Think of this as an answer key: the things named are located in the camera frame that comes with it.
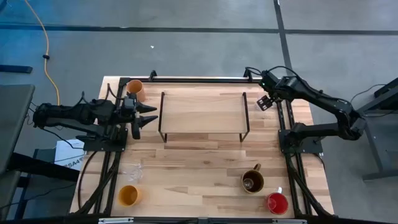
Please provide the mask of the red mug white handle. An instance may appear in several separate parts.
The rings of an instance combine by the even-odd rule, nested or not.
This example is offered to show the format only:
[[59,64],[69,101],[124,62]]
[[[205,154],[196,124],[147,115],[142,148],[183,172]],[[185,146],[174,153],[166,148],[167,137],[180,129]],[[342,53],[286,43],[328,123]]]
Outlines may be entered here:
[[282,193],[282,187],[278,187],[276,192],[269,194],[264,201],[264,206],[275,215],[283,215],[289,209],[286,196]]

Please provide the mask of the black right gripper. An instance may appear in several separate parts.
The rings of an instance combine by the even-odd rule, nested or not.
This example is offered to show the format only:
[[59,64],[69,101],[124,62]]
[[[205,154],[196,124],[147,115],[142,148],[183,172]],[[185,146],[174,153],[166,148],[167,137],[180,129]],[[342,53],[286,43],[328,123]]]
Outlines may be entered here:
[[273,101],[281,101],[281,93],[278,88],[263,86],[262,89],[267,92],[267,96],[264,96],[264,99],[258,99],[256,101],[257,107],[261,111],[266,110],[266,106],[272,106]]

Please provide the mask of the black floor bar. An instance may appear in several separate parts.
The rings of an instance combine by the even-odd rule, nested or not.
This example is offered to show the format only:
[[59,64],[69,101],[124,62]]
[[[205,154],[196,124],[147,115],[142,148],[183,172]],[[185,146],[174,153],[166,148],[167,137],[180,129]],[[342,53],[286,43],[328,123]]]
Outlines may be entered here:
[[0,65],[0,72],[9,73],[31,73],[33,68],[30,66],[21,65]]

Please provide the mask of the silver metal bracket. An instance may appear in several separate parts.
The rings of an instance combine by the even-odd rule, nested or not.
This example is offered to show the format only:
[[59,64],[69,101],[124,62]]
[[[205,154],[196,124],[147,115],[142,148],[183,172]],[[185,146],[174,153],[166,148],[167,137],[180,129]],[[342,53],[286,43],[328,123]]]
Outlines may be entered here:
[[273,219],[272,224],[308,224],[306,220],[299,219]]
[[98,224],[130,224],[134,222],[133,217],[110,217],[100,218]]

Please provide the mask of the black aluminium table frame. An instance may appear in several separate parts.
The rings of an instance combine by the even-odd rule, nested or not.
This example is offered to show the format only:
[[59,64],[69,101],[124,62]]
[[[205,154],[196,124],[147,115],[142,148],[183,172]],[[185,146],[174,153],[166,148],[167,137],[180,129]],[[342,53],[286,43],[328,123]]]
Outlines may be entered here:
[[[243,78],[157,78],[144,82],[146,102],[159,107],[161,93],[178,96],[247,94],[250,132],[243,142],[237,134],[169,134],[163,142],[159,124],[152,122],[140,140],[128,139],[122,153],[116,190],[134,185],[142,192],[137,205],[114,202],[114,216],[269,218],[264,199],[282,187],[291,199],[285,159],[279,149],[277,108],[256,108],[264,92]],[[142,165],[142,179],[128,181],[122,171],[128,164]],[[261,164],[263,189],[244,191],[241,176]]]

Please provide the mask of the grey metal stand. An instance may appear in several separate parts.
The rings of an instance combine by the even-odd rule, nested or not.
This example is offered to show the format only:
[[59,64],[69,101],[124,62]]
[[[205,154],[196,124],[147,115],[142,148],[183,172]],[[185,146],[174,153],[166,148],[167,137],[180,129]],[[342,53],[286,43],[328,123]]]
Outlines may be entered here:
[[364,175],[364,181],[398,177],[398,165],[391,159],[392,153],[398,153],[398,78],[372,88],[377,86],[374,99],[359,108],[367,121],[365,132],[378,169]]

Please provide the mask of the dark metal furniture base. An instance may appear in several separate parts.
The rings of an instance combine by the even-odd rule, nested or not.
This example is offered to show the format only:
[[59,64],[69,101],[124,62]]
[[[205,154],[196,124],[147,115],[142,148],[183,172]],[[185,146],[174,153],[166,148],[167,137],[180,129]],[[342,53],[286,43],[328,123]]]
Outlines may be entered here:
[[36,149],[32,157],[0,152],[0,221],[65,215],[78,171],[55,159],[54,149]]

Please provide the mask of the white paper box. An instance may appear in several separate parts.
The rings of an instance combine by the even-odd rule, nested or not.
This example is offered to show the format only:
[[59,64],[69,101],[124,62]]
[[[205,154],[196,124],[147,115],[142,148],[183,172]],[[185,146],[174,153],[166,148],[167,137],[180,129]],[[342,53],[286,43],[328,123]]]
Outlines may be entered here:
[[83,157],[86,152],[83,150],[84,142],[77,139],[57,141],[55,148],[55,164],[69,169],[80,170],[83,164]]

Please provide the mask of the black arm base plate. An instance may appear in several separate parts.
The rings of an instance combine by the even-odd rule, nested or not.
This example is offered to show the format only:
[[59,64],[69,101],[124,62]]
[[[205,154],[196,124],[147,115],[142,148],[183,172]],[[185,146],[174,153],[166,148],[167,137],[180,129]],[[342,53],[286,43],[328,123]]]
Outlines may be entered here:
[[118,128],[116,134],[109,139],[94,139],[84,140],[84,151],[104,151],[104,152],[123,152],[126,149],[127,143],[127,129]]
[[308,153],[308,154],[319,154],[323,152],[321,138],[320,137],[307,137],[301,140],[299,143],[293,143],[288,140],[287,135],[290,132],[287,130],[279,130],[279,145],[280,150],[284,154],[294,153]]

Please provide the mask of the mustard yellow cup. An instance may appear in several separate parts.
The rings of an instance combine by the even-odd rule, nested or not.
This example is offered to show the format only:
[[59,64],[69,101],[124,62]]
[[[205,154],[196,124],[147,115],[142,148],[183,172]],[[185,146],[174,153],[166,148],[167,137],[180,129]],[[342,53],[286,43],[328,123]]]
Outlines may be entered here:
[[124,207],[137,205],[142,200],[142,192],[133,185],[126,185],[119,190],[118,203]]

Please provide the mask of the brown glazed mug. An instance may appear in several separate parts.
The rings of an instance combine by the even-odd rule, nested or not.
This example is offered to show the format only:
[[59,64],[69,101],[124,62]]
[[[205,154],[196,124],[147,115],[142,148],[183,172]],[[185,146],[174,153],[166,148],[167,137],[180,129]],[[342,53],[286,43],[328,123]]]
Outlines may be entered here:
[[243,186],[245,192],[249,194],[255,194],[260,192],[264,187],[264,178],[260,173],[261,164],[256,164],[251,170],[248,170],[241,176],[241,184],[243,186],[243,180],[245,178],[250,178],[254,181],[254,186],[251,190],[246,190]]

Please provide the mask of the terracotta orange cup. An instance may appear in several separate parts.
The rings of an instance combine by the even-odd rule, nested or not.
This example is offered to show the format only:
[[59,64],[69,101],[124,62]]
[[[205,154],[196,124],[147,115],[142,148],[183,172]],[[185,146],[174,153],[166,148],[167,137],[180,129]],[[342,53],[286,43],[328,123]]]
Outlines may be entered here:
[[146,93],[144,84],[140,80],[131,80],[126,85],[126,90],[129,94],[135,94],[139,102],[145,102]]

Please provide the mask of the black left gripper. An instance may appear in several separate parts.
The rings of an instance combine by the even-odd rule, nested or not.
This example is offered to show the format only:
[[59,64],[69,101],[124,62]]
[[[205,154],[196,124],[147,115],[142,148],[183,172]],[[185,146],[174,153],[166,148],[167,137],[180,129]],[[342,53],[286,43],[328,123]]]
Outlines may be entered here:
[[140,128],[156,120],[158,116],[139,116],[139,113],[148,113],[156,110],[156,107],[144,105],[142,103],[137,103],[136,107],[122,107],[118,110],[119,114],[117,115],[116,121],[117,123],[130,123],[132,138],[140,139]]

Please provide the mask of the grey side table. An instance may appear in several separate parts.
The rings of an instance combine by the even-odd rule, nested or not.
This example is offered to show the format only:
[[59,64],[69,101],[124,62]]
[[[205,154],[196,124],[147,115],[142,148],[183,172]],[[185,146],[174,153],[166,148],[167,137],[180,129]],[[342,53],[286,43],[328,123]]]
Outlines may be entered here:
[[33,85],[0,85],[0,174],[14,152],[34,91]]

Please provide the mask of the wooden shelf black metal frame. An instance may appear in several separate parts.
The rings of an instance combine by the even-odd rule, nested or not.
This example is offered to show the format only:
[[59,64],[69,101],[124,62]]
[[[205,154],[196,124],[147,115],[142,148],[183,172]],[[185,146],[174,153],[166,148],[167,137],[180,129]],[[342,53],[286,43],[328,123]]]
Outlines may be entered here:
[[178,96],[161,93],[158,132],[168,134],[238,134],[250,132],[247,94]]

